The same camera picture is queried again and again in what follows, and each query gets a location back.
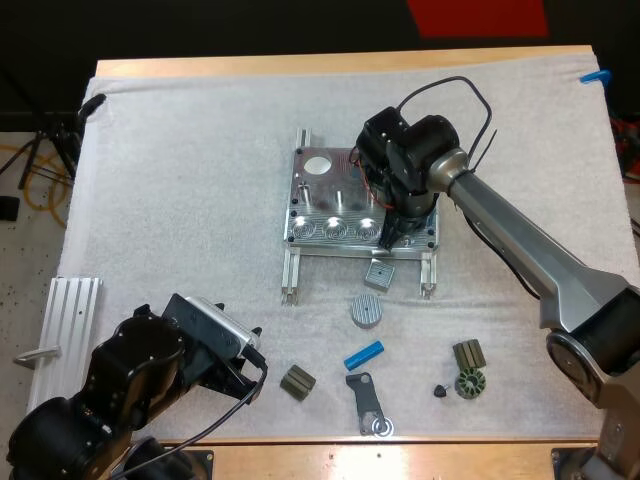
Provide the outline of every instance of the metal block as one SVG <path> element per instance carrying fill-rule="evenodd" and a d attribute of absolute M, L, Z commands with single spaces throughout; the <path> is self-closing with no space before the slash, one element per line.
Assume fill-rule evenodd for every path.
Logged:
<path fill-rule="evenodd" d="M 386 263 L 382 263 L 380 260 L 376 260 L 374 258 L 371 260 L 371 264 L 369 265 L 367 276 L 364 277 L 364 284 L 371 288 L 375 288 L 376 290 L 386 292 L 391 286 L 393 272 L 395 271 L 396 267 L 393 265 L 387 265 Z"/>
<path fill-rule="evenodd" d="M 360 328 L 373 328 L 382 320 L 382 303 L 370 293 L 363 293 L 353 299 L 351 318 Z"/>
<path fill-rule="evenodd" d="M 98 278 L 51 280 L 40 345 L 35 352 L 53 349 L 59 355 L 36 355 L 28 412 L 45 400 L 69 397 L 82 388 L 101 285 Z"/>
<path fill-rule="evenodd" d="M 304 400 L 316 384 L 316 379 L 302 370 L 299 366 L 293 365 L 282 377 L 280 388 L 285 390 L 296 400 Z"/>
<path fill-rule="evenodd" d="M 453 346 L 453 354 L 460 370 L 482 368 L 487 364 L 480 348 L 480 342 L 475 338 L 466 342 L 456 343 Z"/>
<path fill-rule="evenodd" d="M 386 210 L 372 201 L 349 148 L 297 147 L 284 239 L 303 255 L 420 260 L 437 248 L 437 208 L 389 252 L 378 246 Z"/>

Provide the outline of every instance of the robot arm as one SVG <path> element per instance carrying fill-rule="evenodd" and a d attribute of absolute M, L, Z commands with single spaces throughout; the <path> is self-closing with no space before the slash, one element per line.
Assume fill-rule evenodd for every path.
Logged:
<path fill-rule="evenodd" d="M 133 431 L 196 385 L 239 402 L 231 413 L 182 446 L 204 437 L 257 398 L 267 371 L 264 358 L 257 352 L 260 329 L 245 329 L 229 318 L 223 307 L 174 294 L 162 316 L 154 315 L 148 305 L 135 310 L 110 339 L 93 351 L 80 392 L 69 399 L 46 401 L 18 425 L 9 440 L 7 457 L 14 467 L 12 479 L 100 477 L 127 450 Z M 245 359 L 263 371 L 259 381 L 240 373 Z M 155 476 L 162 463 L 157 460 L 169 455 L 161 452 L 158 446 L 150 459 L 145 458 L 144 465 L 137 459 L 130 462 L 136 470 L 135 478 L 169 478 Z M 147 470 L 145 466 L 152 462 L 154 469 Z M 125 464 L 126 471 L 112 478 L 133 473 L 133 468 Z M 168 468 L 175 473 L 175 465 Z M 181 469 L 185 470 L 184 477 L 171 478 L 196 478 L 190 468 L 183 465 Z"/>
<path fill-rule="evenodd" d="M 365 123 L 356 145 L 367 182 L 393 208 L 387 211 L 381 247 L 421 228 L 438 195 L 446 194 L 523 285 L 537 292 L 540 327 L 551 330 L 552 360 L 589 401 L 607 409 L 598 448 L 578 462 L 583 477 L 567 472 L 566 478 L 640 478 L 635 288 L 619 275 L 585 266 L 477 178 L 443 117 L 427 116 L 409 126 L 399 109 L 388 107 Z"/>

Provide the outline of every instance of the white cloth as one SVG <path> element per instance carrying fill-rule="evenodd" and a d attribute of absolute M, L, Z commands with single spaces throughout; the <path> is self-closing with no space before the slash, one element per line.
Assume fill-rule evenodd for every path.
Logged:
<path fill-rule="evenodd" d="M 363 331 L 349 305 L 369 291 L 368 261 L 303 257 L 300 305 L 280 305 L 296 128 L 311 128 L 316 145 L 350 147 L 373 114 L 453 74 L 474 81 L 494 111 L 498 135 L 478 176 L 588 265 L 639 283 L 602 86 L 578 81 L 597 69 L 594 56 L 571 55 L 384 74 L 94 78 L 87 98 L 107 100 L 87 124 L 59 273 L 104 280 L 94 345 L 141 304 L 161 313 L 173 292 L 224 302 L 264 328 L 262 395 L 217 436 L 357 435 L 342 362 L 376 339 L 385 352 L 357 371 L 371 373 L 398 435 L 597 435 L 600 413 L 548 358 L 537 302 L 446 197 L 430 302 L 418 296 L 418 263 L 398 261 L 383 319 Z M 466 149 L 484 115 L 455 83 L 404 113 L 444 115 Z M 457 373 L 451 346 L 470 338 L 487 359 L 486 391 L 435 398 Z M 301 403 L 278 386 L 294 363 L 317 379 Z M 190 436 L 233 402 L 195 388 L 149 430 Z"/>

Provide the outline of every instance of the tripod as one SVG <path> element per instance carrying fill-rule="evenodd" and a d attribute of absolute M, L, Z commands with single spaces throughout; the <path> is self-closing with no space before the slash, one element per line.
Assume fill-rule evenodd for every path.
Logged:
<path fill-rule="evenodd" d="M 104 102 L 106 96 L 99 94 L 87 101 L 87 103 L 85 103 L 76 114 L 73 129 L 69 131 L 62 121 L 55 118 L 55 115 L 53 116 L 53 119 L 48 119 L 40 106 L 29 96 L 26 90 L 9 71 L 0 69 L 0 75 L 4 77 L 6 82 L 29 107 L 31 113 L 35 117 L 37 125 L 35 137 L 20 147 L 20 149 L 9 160 L 7 160 L 7 162 L 0 168 L 0 175 L 2 175 L 2 173 L 20 157 L 20 155 L 29 149 L 29 156 L 24 170 L 22 171 L 22 176 L 18 183 L 18 189 L 22 190 L 24 188 L 25 182 L 27 181 L 30 173 L 40 175 L 53 180 L 54 182 L 60 182 L 68 186 L 72 186 L 73 180 L 76 176 L 76 166 L 78 164 L 78 159 L 80 158 L 80 147 L 82 144 L 82 136 L 84 135 L 84 126 L 87 117 Z M 43 140 L 49 140 L 53 144 L 60 160 L 64 164 L 66 175 L 62 178 L 60 178 L 59 174 L 53 170 L 45 168 L 44 166 L 34 165 L 38 149 L 40 148 L 40 144 Z"/>

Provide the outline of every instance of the circular hole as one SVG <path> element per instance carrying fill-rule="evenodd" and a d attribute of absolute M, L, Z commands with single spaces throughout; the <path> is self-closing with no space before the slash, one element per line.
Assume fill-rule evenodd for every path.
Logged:
<path fill-rule="evenodd" d="M 358 226 L 356 234 L 361 240 L 371 241 L 380 236 L 380 227 L 378 227 L 375 220 L 371 218 L 363 218 L 360 220 L 360 225 Z"/>
<path fill-rule="evenodd" d="M 311 175 L 322 175 L 331 168 L 331 160 L 325 157 L 311 157 L 304 163 L 304 169 Z"/>
<path fill-rule="evenodd" d="M 384 424 L 381 425 L 380 419 L 376 418 L 371 424 L 371 429 L 374 433 L 378 434 L 378 436 L 386 437 L 391 433 L 391 422 L 385 418 Z"/>
<path fill-rule="evenodd" d="M 347 236 L 347 224 L 338 217 L 329 218 L 322 228 L 325 237 L 331 240 L 340 240 Z"/>
<path fill-rule="evenodd" d="M 316 230 L 315 224 L 298 215 L 294 221 L 292 233 L 295 238 L 310 238 Z"/>

